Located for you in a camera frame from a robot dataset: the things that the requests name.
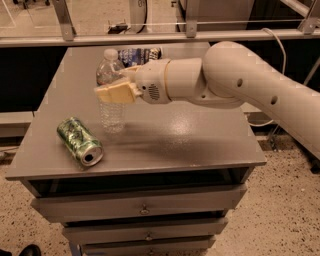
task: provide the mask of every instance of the gray tabletop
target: gray tabletop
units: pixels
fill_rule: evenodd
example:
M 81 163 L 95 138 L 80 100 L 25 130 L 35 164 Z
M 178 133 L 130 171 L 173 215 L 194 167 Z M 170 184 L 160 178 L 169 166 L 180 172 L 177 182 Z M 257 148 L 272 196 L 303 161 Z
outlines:
M 202 57 L 207 48 L 204 43 L 162 45 L 164 57 L 175 59 Z M 68 49 L 7 171 L 7 179 L 185 171 L 265 163 L 239 108 L 210 109 L 186 102 L 149 105 L 139 100 L 126 106 L 126 127 L 121 134 L 104 134 L 93 91 L 95 70 L 104 49 Z M 88 169 L 79 168 L 56 133 L 59 123 L 71 116 L 82 120 L 104 147 L 102 160 Z

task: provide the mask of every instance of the soda can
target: soda can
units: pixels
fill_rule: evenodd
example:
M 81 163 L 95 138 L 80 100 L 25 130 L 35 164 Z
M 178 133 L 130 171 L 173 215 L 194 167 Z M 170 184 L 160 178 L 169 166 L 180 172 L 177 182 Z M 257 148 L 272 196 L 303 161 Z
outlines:
M 103 156 L 101 142 L 76 117 L 62 121 L 57 133 L 72 156 L 83 166 L 98 163 Z

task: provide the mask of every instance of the shoe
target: shoe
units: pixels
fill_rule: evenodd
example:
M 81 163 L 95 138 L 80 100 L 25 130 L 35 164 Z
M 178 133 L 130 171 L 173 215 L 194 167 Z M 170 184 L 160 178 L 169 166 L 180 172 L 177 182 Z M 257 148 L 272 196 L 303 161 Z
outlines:
M 37 245 L 30 244 L 23 249 L 19 256 L 41 256 L 41 251 Z

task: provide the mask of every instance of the can lying on its side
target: can lying on its side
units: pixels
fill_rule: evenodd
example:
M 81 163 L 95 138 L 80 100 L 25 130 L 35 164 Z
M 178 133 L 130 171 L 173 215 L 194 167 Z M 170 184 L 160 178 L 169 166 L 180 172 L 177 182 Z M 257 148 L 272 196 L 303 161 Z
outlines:
M 98 163 L 103 156 L 101 142 L 76 117 L 61 122 L 57 133 L 72 156 L 83 166 Z

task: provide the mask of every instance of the drawer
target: drawer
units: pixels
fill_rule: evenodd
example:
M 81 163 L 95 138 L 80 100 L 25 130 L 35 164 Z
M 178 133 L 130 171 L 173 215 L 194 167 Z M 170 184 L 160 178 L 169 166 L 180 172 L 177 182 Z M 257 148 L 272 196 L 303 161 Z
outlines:
M 179 239 L 163 239 L 150 243 L 126 242 L 112 244 L 84 245 L 82 251 L 88 256 L 128 256 L 153 255 L 155 253 L 206 250 L 215 242 L 214 236 L 191 237 Z
M 155 216 L 234 209 L 245 184 L 148 190 L 34 199 L 31 205 L 50 222 Z
M 95 222 L 94 226 L 67 227 L 63 235 L 73 244 L 99 244 L 124 241 L 208 236 L 220 234 L 226 218 L 214 218 L 211 213 L 132 218 L 123 221 Z

